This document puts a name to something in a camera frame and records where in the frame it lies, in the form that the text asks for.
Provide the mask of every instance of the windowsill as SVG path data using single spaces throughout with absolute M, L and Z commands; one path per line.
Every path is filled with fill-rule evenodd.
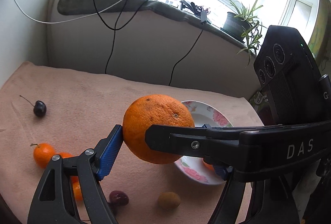
M 119 0 L 95 0 L 95 2 L 97 3 L 97 8 L 99 10 L 103 10 L 118 1 Z M 128 0 L 123 11 L 135 12 L 144 1 L 146 0 Z M 118 5 L 106 10 L 104 13 L 120 12 L 121 9 L 123 8 L 124 3 L 125 1 L 122 1 Z M 61 15 L 84 15 L 84 14 L 95 13 L 92 0 L 59 0 L 57 10 Z M 148 2 L 143 4 L 142 7 L 140 8 L 140 11 L 145 11 L 145 10 L 151 10 L 152 12 L 161 15 L 163 17 L 166 17 L 168 19 L 174 21 L 187 22 L 190 25 L 202 29 L 202 24 L 200 23 L 199 18 L 186 11 L 179 10 L 178 8 L 175 8 L 172 5 L 156 0 L 149 0 Z M 208 23 L 205 24 L 204 31 L 213 33 L 223 38 L 224 40 L 237 46 L 239 49 L 246 47 L 243 43 L 234 39 L 232 36 L 223 32 L 214 25 L 210 25 Z

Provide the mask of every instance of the blue gripper pad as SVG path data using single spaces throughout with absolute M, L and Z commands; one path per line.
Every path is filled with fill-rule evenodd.
M 117 154 L 123 143 L 122 126 L 115 125 L 107 138 L 101 139 L 95 147 L 95 166 L 97 180 L 101 181 L 109 175 Z

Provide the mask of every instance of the potted plant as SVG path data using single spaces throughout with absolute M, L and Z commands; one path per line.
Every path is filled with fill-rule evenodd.
M 236 9 L 236 13 L 228 12 L 223 29 L 231 33 L 240 42 L 246 38 L 247 47 L 239 50 L 238 53 L 247 50 L 249 64 L 251 54 L 254 53 L 256 55 L 259 49 L 259 39 L 262 37 L 261 32 L 263 27 L 258 17 L 254 15 L 254 12 L 263 7 L 263 5 L 256 6 L 258 0 L 255 0 L 252 8 L 250 8 L 245 7 L 242 3 L 241 6 L 237 6 L 232 0 L 229 1 L 230 5 Z

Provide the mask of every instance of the pink blanket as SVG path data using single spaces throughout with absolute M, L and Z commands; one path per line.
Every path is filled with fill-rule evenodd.
M 23 63 L 0 90 L 0 193 L 25 224 L 34 191 L 43 170 L 33 159 L 31 143 L 50 143 L 58 151 L 79 155 L 122 124 L 127 107 L 141 96 L 166 94 L 180 101 L 197 100 L 220 110 L 234 126 L 261 126 L 262 122 L 243 98 L 213 92 L 178 89 Z M 32 103 L 47 105 L 44 118 L 33 114 Z M 155 165 L 134 156 L 123 144 L 109 176 L 101 182 L 108 197 L 122 190 L 130 203 L 121 208 L 119 223 L 207 223 L 223 186 L 199 184 L 174 164 Z M 174 191 L 182 199 L 173 211 L 156 205 L 160 192 Z M 247 184 L 237 222 L 243 221 L 250 196 Z M 80 216 L 88 216 L 82 203 Z

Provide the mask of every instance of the plate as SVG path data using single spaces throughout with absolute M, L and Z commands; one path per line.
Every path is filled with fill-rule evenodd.
M 195 127 L 209 124 L 212 127 L 232 127 L 229 120 L 216 108 L 198 101 L 183 101 L 194 120 Z M 202 158 L 183 156 L 175 161 L 175 165 L 189 178 L 208 185 L 219 185 L 225 181 L 209 170 L 202 162 Z

